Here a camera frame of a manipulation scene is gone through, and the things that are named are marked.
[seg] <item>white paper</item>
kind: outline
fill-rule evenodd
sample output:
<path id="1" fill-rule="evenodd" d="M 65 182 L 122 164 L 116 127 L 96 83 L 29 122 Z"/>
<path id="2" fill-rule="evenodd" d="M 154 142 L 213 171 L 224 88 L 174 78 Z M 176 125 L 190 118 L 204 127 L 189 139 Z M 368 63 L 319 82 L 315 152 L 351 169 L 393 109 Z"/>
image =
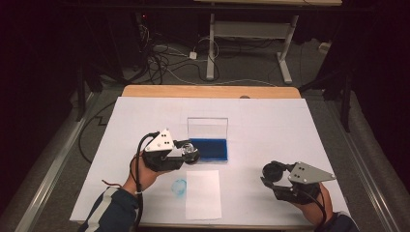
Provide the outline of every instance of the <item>white paper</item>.
<path id="1" fill-rule="evenodd" d="M 186 219 L 222 218 L 220 173 L 187 171 Z"/>

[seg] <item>tabletop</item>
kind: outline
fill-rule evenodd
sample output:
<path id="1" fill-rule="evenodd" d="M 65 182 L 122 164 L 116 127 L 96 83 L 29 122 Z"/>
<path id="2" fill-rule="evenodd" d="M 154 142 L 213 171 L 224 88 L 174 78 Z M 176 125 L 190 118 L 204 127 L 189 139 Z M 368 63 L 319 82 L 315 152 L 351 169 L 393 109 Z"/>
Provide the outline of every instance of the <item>tabletop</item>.
<path id="1" fill-rule="evenodd" d="M 272 160 L 289 164 L 302 161 L 334 173 L 307 103 L 292 87 L 127 86 L 116 102 L 71 220 L 85 220 L 93 202 L 106 188 L 101 179 L 112 183 L 126 179 L 128 170 L 122 167 L 128 166 L 144 134 L 167 128 L 173 139 L 185 140 L 189 137 L 189 118 L 228 119 L 228 161 L 184 164 L 180 170 L 161 175 L 144 191 L 141 225 L 312 228 L 298 209 L 276 200 L 260 181 L 263 166 Z M 220 191 L 219 217 L 198 219 L 197 215 L 189 215 L 195 214 L 189 205 L 197 207 L 200 198 L 192 200 L 189 188 L 183 195 L 174 191 L 175 184 L 196 183 L 191 176 L 196 172 L 215 174 L 216 178 L 207 179 L 210 183 L 206 183 Z M 286 178 L 277 184 L 289 186 Z M 334 209 L 348 212 L 337 180 L 324 185 L 333 197 Z"/>

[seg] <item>black cable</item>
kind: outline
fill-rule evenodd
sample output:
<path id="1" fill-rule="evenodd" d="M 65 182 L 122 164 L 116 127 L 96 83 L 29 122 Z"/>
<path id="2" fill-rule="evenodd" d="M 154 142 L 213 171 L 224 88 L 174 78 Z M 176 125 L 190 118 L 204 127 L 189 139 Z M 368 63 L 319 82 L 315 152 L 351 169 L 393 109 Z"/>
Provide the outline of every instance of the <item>black cable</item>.
<path id="1" fill-rule="evenodd" d="M 159 85 L 162 84 L 162 67 L 161 67 L 161 62 L 160 59 L 157 56 L 154 56 L 155 61 L 157 62 L 158 65 L 158 71 L 160 72 L 160 83 Z"/>
<path id="2" fill-rule="evenodd" d="M 156 70 L 156 71 L 154 72 L 154 74 L 150 75 L 150 79 L 149 79 L 148 81 L 151 82 L 152 85 L 155 85 L 155 81 L 161 78 L 161 77 L 156 77 L 156 78 L 155 78 L 155 76 L 157 75 L 157 73 L 158 73 L 159 71 L 160 71 L 160 70 Z"/>
<path id="3" fill-rule="evenodd" d="M 144 199 L 142 197 L 142 187 L 141 187 L 141 183 L 139 183 L 139 173 L 138 173 L 138 165 L 139 165 L 139 154 L 141 153 L 141 147 L 142 147 L 142 143 L 145 141 L 145 139 L 149 138 L 149 137 L 157 137 L 158 134 L 160 134 L 159 132 L 155 132 L 155 133 L 148 133 L 146 134 L 144 137 L 142 137 L 141 141 L 139 141 L 138 144 L 138 149 L 136 151 L 135 156 L 133 157 L 133 159 L 130 162 L 130 173 L 131 176 L 133 178 L 133 180 L 135 181 L 135 185 L 136 185 L 136 200 L 138 202 L 138 215 L 136 216 L 136 220 L 134 222 L 134 230 L 136 231 L 136 228 L 138 228 L 139 222 L 141 222 L 141 218 L 142 218 L 142 212 L 144 210 Z M 132 173 L 132 162 L 135 159 L 135 175 L 133 175 Z"/>
<path id="4" fill-rule="evenodd" d="M 325 206 L 324 206 L 324 205 L 325 205 L 325 199 L 324 199 L 324 196 L 323 196 L 322 191 L 319 190 L 320 194 L 322 195 L 323 205 L 320 204 L 316 199 L 314 199 L 311 195 L 309 195 L 309 194 L 306 193 L 305 191 L 303 191 L 303 190 L 298 190 L 298 192 L 301 193 L 301 194 L 303 194 L 304 196 L 308 197 L 309 199 L 311 199 L 311 200 L 319 207 L 320 211 L 322 211 L 322 215 L 323 215 L 322 221 L 320 221 L 320 224 L 319 224 L 319 225 L 316 227 L 316 229 L 314 230 L 314 231 L 318 231 L 320 228 L 323 227 L 323 225 L 324 225 L 325 222 L 326 222 L 326 218 L 327 218 L 326 209 L 325 209 Z"/>
<path id="5" fill-rule="evenodd" d="M 154 71 L 155 69 L 151 68 L 151 64 L 149 64 L 149 60 L 152 60 L 152 59 L 153 59 L 152 54 L 150 53 L 147 56 L 147 65 L 146 65 L 146 68 L 147 68 L 146 73 L 148 73 L 149 78 L 146 79 L 146 80 L 140 80 L 140 81 L 134 82 L 133 84 L 143 84 L 143 83 L 147 83 L 147 82 L 151 82 L 152 84 L 155 84 L 154 81 L 153 81 L 153 75 L 151 74 L 151 71 Z"/>
<path id="6" fill-rule="evenodd" d="M 283 61 L 278 61 L 278 64 L 277 64 L 272 70 L 270 70 L 270 71 L 268 72 L 268 82 L 269 82 L 269 83 L 271 83 L 271 77 L 270 77 L 271 73 L 272 73 L 273 71 L 277 70 L 277 69 L 280 67 L 280 63 L 282 63 L 282 62 L 283 62 Z"/>
<path id="7" fill-rule="evenodd" d="M 108 105 L 106 105 L 105 107 L 103 107 L 99 112 L 97 112 L 90 120 L 88 120 L 88 122 L 84 125 L 84 127 L 81 129 L 81 132 L 79 133 L 78 136 L 78 149 L 79 149 L 79 153 L 81 154 L 81 156 L 89 163 L 92 163 L 92 161 L 90 159 L 88 159 L 84 152 L 82 151 L 82 147 L 81 147 L 81 137 L 82 134 L 84 133 L 85 129 L 90 125 L 90 123 L 93 121 L 93 119 L 97 118 L 98 115 L 103 112 L 105 109 L 109 108 L 111 105 L 113 105 L 114 103 L 116 103 L 117 101 L 113 101 L 111 103 L 109 103 Z"/>
<path id="8" fill-rule="evenodd" d="M 185 59 L 185 60 L 183 60 L 183 61 L 179 61 L 179 62 L 177 62 L 177 63 L 168 64 L 168 66 L 179 65 L 179 64 L 182 64 L 182 63 L 184 63 L 184 62 L 188 62 L 188 61 L 191 61 L 191 59 Z"/>
<path id="9" fill-rule="evenodd" d="M 221 51 L 222 51 L 223 49 L 237 49 L 237 50 L 236 50 L 236 53 L 235 53 L 234 55 L 231 55 L 231 56 L 223 56 L 223 55 L 220 54 L 220 57 L 221 57 L 221 58 L 232 59 L 232 58 L 235 58 L 235 57 L 239 56 L 239 55 L 242 53 L 242 46 L 241 46 L 241 43 L 240 43 L 238 40 L 230 41 L 230 40 L 227 40 L 227 39 L 224 39 L 224 38 L 221 38 L 221 39 L 223 39 L 223 40 L 225 40 L 225 41 L 227 41 L 227 42 L 234 43 L 234 44 L 237 45 L 237 47 L 228 47 L 228 46 L 221 46 L 221 45 L 219 45 L 219 46 L 218 46 L 218 49 L 219 49 L 219 52 L 220 52 L 220 53 L 221 53 Z"/>
<path id="10" fill-rule="evenodd" d="M 164 55 L 158 54 L 158 56 L 161 58 L 160 61 L 163 64 L 163 69 L 166 71 L 166 67 L 168 67 L 168 65 L 169 65 L 169 59 Z"/>
<path id="11" fill-rule="evenodd" d="M 263 40 L 263 42 L 259 45 L 253 45 L 251 43 L 259 43 L 259 41 L 239 41 L 239 40 L 235 40 L 238 44 L 244 44 L 245 46 L 249 46 L 249 48 L 243 48 L 242 50 L 253 50 L 253 49 L 257 49 L 257 48 L 266 48 L 268 46 L 270 46 L 275 39 L 266 39 Z"/>
<path id="12" fill-rule="evenodd" d="M 165 53 L 165 52 L 166 52 L 167 50 L 169 50 L 169 45 L 168 45 L 168 43 L 165 43 L 164 46 L 165 46 L 165 50 L 163 50 L 163 51 L 155 51 L 155 52 L 158 53 L 158 54 L 167 54 L 167 53 Z"/>
<path id="13" fill-rule="evenodd" d="M 130 79 L 128 79 L 129 82 L 133 82 L 137 79 L 139 79 L 140 77 L 142 77 L 145 73 L 147 73 L 148 71 L 148 64 L 144 64 L 143 67 L 141 68 L 141 70 L 135 74 L 133 77 L 131 77 Z"/>
<path id="14" fill-rule="evenodd" d="M 175 69 L 173 69 L 173 70 L 171 70 L 171 71 L 174 72 L 174 71 L 176 71 L 176 70 L 178 70 L 178 69 L 183 68 L 184 66 L 196 66 L 198 72 L 200 73 L 199 66 L 197 66 L 197 65 L 195 65 L 195 64 L 185 64 L 185 65 L 179 66 L 179 67 L 177 67 L 177 68 L 175 68 Z"/>

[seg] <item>dark background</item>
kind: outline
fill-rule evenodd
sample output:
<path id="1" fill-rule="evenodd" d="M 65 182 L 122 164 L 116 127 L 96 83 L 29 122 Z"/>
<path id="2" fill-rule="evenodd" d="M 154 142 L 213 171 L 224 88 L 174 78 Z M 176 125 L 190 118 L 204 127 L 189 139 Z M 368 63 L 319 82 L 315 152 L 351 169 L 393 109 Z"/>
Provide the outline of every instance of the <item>dark background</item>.
<path id="1" fill-rule="evenodd" d="M 343 4 L 368 6 L 375 2 L 344 1 Z M 342 25 L 338 19 L 301 16 L 294 41 L 334 39 L 318 78 L 346 60 L 356 59 L 353 90 L 376 139 L 409 189 L 407 5 L 404 0 L 382 1 L 382 7 L 372 17 L 346 19 Z M 184 26 L 179 29 L 169 26 L 171 17 L 172 25 L 181 22 Z M 125 33 L 127 28 L 132 28 L 129 14 L 90 14 L 87 18 L 85 21 L 82 14 L 60 11 L 58 2 L 51 0 L 0 3 L 1 213 L 70 113 L 73 107 L 70 97 L 76 88 L 79 65 L 83 64 L 84 77 L 92 90 L 98 91 L 98 74 L 102 70 L 121 78 L 122 67 L 141 62 L 135 42 L 138 38 L 132 32 Z M 256 20 L 266 19 L 261 16 Z M 195 44 L 208 30 L 208 16 L 203 14 L 149 14 L 149 20 L 155 30 L 187 45 Z M 133 49 L 135 56 L 127 57 L 122 52 L 124 47 Z M 335 88 L 335 84 L 330 81 L 321 87 Z"/>

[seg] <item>blue tray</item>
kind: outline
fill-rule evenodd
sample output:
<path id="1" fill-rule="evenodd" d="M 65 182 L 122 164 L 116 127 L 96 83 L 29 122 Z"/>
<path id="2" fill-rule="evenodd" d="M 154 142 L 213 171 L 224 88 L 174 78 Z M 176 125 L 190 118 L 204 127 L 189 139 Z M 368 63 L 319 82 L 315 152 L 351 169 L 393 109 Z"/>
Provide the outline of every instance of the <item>blue tray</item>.
<path id="1" fill-rule="evenodd" d="M 198 149 L 200 161 L 228 161 L 226 139 L 191 138 L 190 141 Z"/>

